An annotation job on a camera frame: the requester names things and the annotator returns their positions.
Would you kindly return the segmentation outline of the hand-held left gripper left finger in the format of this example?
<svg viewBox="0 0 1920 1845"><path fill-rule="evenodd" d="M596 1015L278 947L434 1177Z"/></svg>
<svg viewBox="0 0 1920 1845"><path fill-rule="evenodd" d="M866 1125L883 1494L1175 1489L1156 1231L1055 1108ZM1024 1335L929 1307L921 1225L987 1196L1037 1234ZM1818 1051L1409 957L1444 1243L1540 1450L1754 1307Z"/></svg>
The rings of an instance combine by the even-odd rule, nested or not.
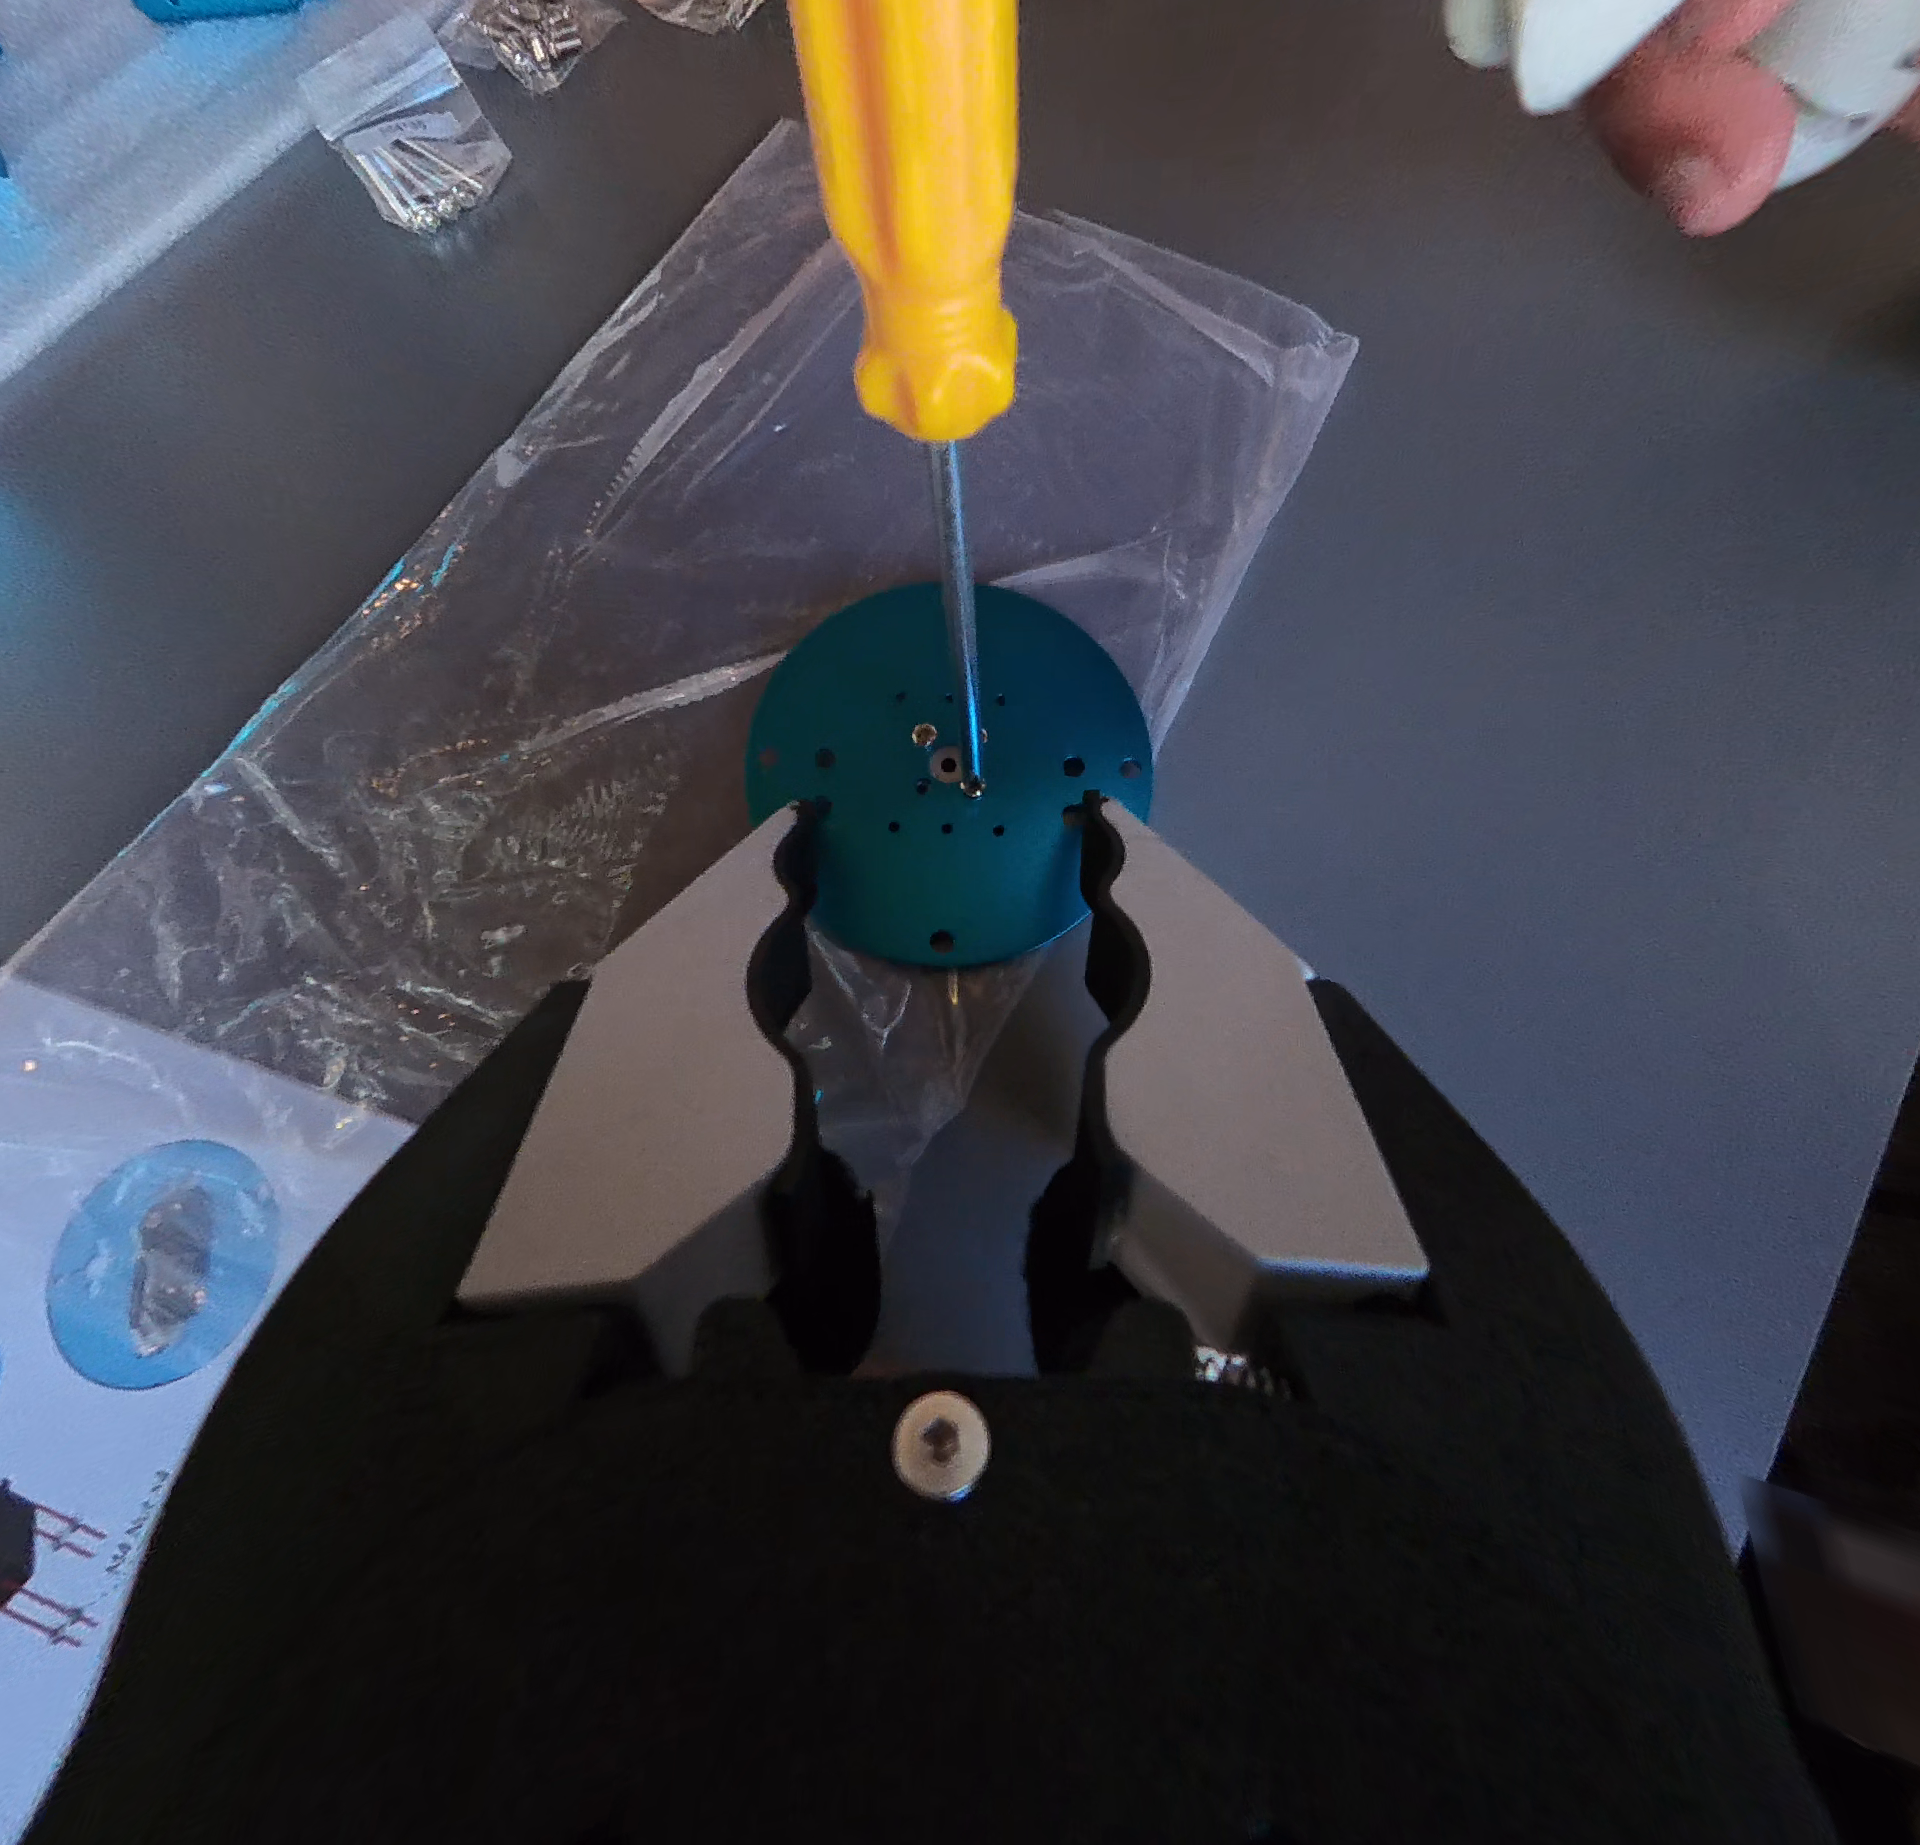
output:
<svg viewBox="0 0 1920 1845"><path fill-rule="evenodd" d="M824 1142L789 1027L812 989L824 804L783 806L596 967L456 1302L599 1306L689 1371L707 1307L754 1299L812 1374L879 1311L876 1210Z"/></svg>

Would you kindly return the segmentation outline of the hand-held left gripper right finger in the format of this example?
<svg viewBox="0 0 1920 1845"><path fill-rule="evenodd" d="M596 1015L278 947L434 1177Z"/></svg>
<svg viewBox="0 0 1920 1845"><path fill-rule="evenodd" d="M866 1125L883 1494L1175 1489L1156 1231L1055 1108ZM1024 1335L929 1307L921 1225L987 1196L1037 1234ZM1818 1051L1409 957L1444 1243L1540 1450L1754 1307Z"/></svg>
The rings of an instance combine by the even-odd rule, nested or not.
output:
<svg viewBox="0 0 1920 1845"><path fill-rule="evenodd" d="M1273 1374L1291 1314L1419 1311L1428 1254L1304 965L1117 800L1064 816L1100 1031L1026 1220L1040 1371L1089 1367L1124 1306Z"/></svg>

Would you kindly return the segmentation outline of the blue round metal disc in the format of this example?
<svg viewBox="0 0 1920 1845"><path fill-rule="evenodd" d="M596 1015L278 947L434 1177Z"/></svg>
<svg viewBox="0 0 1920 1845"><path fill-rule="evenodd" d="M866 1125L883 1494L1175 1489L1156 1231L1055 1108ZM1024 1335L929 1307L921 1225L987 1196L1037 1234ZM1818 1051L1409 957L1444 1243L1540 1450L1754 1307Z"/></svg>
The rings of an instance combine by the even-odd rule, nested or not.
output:
<svg viewBox="0 0 1920 1845"><path fill-rule="evenodd" d="M964 787L937 586L881 592L805 633L749 723L749 820L790 801L822 816L817 929L899 967L982 969L1053 944L1089 917L1084 794L1150 812L1150 732L1117 660L1011 589L982 587L974 617L979 795Z"/></svg>

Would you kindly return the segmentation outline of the yellow handled screwdriver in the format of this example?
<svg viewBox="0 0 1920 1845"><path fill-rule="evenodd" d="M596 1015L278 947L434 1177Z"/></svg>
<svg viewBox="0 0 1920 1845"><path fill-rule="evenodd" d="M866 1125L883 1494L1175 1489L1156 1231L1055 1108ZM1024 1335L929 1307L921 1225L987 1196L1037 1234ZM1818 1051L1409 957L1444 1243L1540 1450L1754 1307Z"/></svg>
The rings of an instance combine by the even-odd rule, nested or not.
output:
<svg viewBox="0 0 1920 1845"><path fill-rule="evenodd" d="M1016 395L1002 259L1017 182L1019 0L786 0L824 220L864 307L861 409L928 456L957 780L984 794L959 448Z"/></svg>

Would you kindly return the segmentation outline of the grey desk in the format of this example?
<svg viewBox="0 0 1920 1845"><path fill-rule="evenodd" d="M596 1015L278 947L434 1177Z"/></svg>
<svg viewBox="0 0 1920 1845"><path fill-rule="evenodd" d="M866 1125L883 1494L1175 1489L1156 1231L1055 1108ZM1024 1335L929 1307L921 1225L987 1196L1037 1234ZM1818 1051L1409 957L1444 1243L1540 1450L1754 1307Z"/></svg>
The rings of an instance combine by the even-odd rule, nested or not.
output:
<svg viewBox="0 0 1920 1845"><path fill-rule="evenodd" d="M1156 820L1614 1293L1728 1529L1916 1055L1916 162L1713 242L1436 0L1026 0L1023 192L1358 342ZM627 24L468 247L314 138L5 390L5 949L198 778L798 112Z"/></svg>

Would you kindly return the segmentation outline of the person's right hand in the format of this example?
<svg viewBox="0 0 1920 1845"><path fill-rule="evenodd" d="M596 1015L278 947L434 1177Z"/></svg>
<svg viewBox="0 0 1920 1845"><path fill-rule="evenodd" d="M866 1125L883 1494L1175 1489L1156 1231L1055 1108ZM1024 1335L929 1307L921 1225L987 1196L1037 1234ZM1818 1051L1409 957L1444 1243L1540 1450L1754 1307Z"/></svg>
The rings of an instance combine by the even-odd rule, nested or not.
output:
<svg viewBox="0 0 1920 1845"><path fill-rule="evenodd" d="M1582 101L1619 178L1686 237L1743 225L1779 184L1797 114L1747 47L1791 5L1685 0Z"/></svg>

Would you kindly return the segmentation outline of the clear plastic bag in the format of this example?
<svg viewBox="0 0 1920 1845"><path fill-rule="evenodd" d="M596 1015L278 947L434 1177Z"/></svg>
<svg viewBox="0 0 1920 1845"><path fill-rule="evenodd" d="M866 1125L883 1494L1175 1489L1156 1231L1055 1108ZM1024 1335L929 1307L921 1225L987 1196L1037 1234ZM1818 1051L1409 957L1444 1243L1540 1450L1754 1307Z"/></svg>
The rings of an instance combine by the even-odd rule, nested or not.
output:
<svg viewBox="0 0 1920 1845"><path fill-rule="evenodd" d="M1019 214L982 576L1091 633L1161 746L1356 358L1311 310ZM351 620L5 976L5 1207L148 1147L369 1171L740 837L753 708L925 586L856 279L775 124Z"/></svg>

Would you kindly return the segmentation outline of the white assembly guide sheet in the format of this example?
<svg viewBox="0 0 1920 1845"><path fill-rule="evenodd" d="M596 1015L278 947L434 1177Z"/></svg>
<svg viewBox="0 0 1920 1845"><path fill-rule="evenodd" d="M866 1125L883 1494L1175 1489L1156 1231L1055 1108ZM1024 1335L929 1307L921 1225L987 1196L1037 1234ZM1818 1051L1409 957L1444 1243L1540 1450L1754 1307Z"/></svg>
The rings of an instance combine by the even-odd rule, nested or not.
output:
<svg viewBox="0 0 1920 1845"><path fill-rule="evenodd" d="M39 1522L5 1610L7 1722L80 1707L237 1352L410 1135L5 977L5 1481Z"/></svg>

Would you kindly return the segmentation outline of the pile of small hardware bags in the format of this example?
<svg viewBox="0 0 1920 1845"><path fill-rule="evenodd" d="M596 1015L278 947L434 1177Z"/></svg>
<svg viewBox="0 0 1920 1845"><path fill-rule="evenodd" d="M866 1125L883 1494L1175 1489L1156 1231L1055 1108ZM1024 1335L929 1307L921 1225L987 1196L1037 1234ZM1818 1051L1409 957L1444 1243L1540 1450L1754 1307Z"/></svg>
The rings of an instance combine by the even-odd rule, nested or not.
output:
<svg viewBox="0 0 1920 1845"><path fill-rule="evenodd" d="M767 0L634 0L671 26L742 28ZM979 74L1017 86L1014 0L904 0L911 57L937 30L984 35ZM386 223L431 237L488 201L509 165L472 105L459 67L508 71L528 93L556 93L616 26L598 0L463 0L432 28L397 18L312 67L299 90L322 138Z"/></svg>

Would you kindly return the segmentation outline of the white foam sheet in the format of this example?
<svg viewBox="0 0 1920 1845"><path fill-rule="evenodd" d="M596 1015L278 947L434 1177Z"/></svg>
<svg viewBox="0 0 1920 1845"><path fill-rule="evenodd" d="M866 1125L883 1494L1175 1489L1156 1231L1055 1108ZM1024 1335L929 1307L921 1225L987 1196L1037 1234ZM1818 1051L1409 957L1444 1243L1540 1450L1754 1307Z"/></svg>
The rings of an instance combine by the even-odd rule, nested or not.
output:
<svg viewBox="0 0 1920 1845"><path fill-rule="evenodd" d="M5 0L5 377L309 132L299 75L376 3L158 26L131 0Z"/></svg>

